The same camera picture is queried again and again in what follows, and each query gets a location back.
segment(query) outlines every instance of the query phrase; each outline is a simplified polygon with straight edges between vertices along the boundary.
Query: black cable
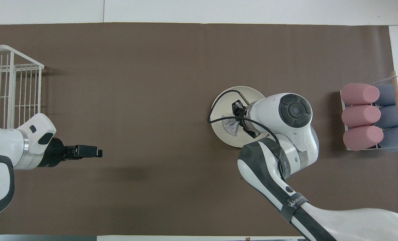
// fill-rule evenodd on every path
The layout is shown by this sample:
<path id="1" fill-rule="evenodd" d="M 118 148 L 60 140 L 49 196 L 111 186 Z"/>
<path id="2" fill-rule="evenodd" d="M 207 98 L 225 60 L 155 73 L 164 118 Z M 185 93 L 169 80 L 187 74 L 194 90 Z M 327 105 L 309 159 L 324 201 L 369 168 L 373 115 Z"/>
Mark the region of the black cable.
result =
<path id="1" fill-rule="evenodd" d="M 212 111 L 214 110 L 215 105 L 217 104 L 217 102 L 220 100 L 220 98 L 221 98 L 223 95 L 225 95 L 225 94 L 227 94 L 227 93 L 229 93 L 229 92 L 236 92 L 236 93 L 238 93 L 238 94 L 240 95 L 240 97 L 242 97 L 242 99 L 243 99 L 245 102 L 247 102 L 247 101 L 243 98 L 243 96 L 241 95 L 241 93 L 240 93 L 239 91 L 237 91 L 237 90 L 227 90 L 227 91 L 223 92 L 222 94 L 220 94 L 220 96 L 218 96 L 218 98 L 215 100 L 214 104 L 213 104 L 212 107 L 211 107 L 211 111 L 209 112 L 209 115 L 208 115 L 208 123 L 211 124 L 211 123 L 214 123 L 214 122 L 219 122 L 219 121 L 222 121 L 223 119 L 237 119 L 237 120 L 243 119 L 244 121 L 252 122 L 252 123 L 254 123 L 254 124 L 256 124 L 256 125 L 259 125 L 261 128 L 265 129 L 265 130 L 275 139 L 275 141 L 279 144 L 278 138 L 275 136 L 275 134 L 274 134 L 269 128 L 267 128 L 265 125 L 263 125 L 263 124 L 261 124 L 261 123 L 259 123 L 259 122 L 256 122 L 256 121 L 253 120 L 253 119 L 249 119 L 249 118 L 245 118 L 245 117 L 241 117 L 241 116 L 226 116 L 226 117 L 222 117 L 222 118 L 219 118 L 219 119 L 211 120 L 211 114 L 212 114 Z"/>

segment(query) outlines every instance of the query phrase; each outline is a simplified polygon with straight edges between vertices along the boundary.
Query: gray cylinder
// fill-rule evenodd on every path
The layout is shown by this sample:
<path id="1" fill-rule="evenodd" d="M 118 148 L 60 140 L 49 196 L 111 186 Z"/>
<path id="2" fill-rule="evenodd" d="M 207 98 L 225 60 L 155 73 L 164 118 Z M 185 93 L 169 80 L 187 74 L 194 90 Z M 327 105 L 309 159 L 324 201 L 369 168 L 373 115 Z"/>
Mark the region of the gray cylinder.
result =
<path id="1" fill-rule="evenodd" d="M 395 128 L 398 126 L 397 107 L 390 105 L 379 108 L 381 118 L 376 122 L 377 127 L 382 129 Z"/>
<path id="2" fill-rule="evenodd" d="M 379 106 L 395 105 L 394 88 L 392 84 L 384 84 L 378 87 L 379 98 L 375 104 Z"/>
<path id="3" fill-rule="evenodd" d="M 385 149 L 386 151 L 398 151 L 398 127 L 384 130 L 384 138 L 379 142 L 379 146 L 389 148 Z"/>

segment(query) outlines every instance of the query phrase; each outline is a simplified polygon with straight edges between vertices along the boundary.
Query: white wire basket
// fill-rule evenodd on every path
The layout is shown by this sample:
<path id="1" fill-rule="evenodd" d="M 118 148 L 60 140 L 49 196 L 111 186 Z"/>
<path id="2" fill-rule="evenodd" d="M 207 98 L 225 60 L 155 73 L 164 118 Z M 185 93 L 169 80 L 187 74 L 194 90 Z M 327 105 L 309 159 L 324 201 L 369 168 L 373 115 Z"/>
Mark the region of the white wire basket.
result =
<path id="1" fill-rule="evenodd" d="M 0 128 L 17 128 L 41 112 L 44 65 L 0 45 Z"/>

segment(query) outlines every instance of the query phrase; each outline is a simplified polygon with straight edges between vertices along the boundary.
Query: black circular button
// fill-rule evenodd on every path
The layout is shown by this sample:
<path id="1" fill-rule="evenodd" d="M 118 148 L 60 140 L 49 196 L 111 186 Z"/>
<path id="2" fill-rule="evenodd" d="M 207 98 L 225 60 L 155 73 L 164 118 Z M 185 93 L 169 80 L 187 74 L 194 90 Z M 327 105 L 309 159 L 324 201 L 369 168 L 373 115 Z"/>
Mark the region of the black circular button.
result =
<path id="1" fill-rule="evenodd" d="M 296 119 L 301 118 L 306 113 L 306 108 L 303 104 L 296 102 L 289 106 L 290 115 Z"/>
<path id="2" fill-rule="evenodd" d="M 293 122 L 293 118 L 290 116 L 289 111 L 288 111 L 288 108 L 282 107 L 282 108 L 280 109 L 280 113 L 282 114 L 282 117 L 283 117 L 283 119 L 284 119 L 286 122 L 288 122 L 288 123 Z"/>

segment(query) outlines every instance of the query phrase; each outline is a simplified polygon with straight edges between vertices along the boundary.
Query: white plate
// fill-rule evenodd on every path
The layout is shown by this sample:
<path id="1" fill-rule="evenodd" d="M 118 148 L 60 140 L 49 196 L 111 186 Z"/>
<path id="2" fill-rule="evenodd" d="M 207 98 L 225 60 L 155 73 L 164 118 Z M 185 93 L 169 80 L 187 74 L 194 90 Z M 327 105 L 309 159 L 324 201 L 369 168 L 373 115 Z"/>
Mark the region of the white plate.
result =
<path id="1" fill-rule="evenodd" d="M 227 90 L 237 90 L 245 96 L 245 99 L 248 102 L 254 102 L 259 99 L 264 99 L 264 95 L 262 95 L 260 92 L 257 90 L 246 87 L 246 86 L 235 86 Z M 233 116 L 231 104 L 235 102 L 236 100 L 240 100 L 244 106 L 246 106 L 246 103 L 243 101 L 242 97 L 236 92 L 229 92 L 223 97 L 220 98 L 220 100 L 217 102 L 217 104 L 214 107 L 214 111 L 211 114 L 211 120 L 214 119 L 219 119 L 222 116 Z M 239 127 L 237 130 L 237 136 L 232 136 L 229 133 L 227 133 L 224 128 L 222 122 L 215 122 L 212 123 L 212 129 L 214 130 L 215 134 L 221 139 L 223 142 L 234 146 L 234 147 L 243 147 L 243 145 L 246 145 L 251 142 L 255 142 L 257 140 L 260 140 L 261 138 L 264 138 L 267 134 L 260 134 L 258 137 L 255 139 L 249 136 L 248 134 L 243 131 L 242 127 Z"/>

